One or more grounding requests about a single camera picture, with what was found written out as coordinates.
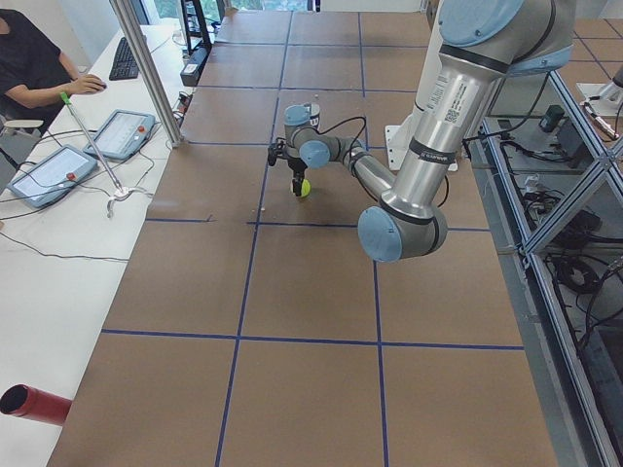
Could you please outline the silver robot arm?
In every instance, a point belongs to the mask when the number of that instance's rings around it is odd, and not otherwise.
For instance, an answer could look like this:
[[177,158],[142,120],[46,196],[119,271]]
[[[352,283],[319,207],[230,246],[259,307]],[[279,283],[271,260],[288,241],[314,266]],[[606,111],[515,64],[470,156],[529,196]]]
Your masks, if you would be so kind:
[[411,139],[398,173],[357,138],[321,133],[305,105],[286,109],[284,136],[269,147],[268,163],[287,161],[295,196],[307,169],[343,164],[376,201],[357,224],[366,254],[377,262],[428,255],[447,235],[434,198],[467,132],[482,122],[492,84],[564,66],[575,13],[573,1],[443,1],[435,18],[440,40],[430,44],[440,69],[425,105],[408,120]]

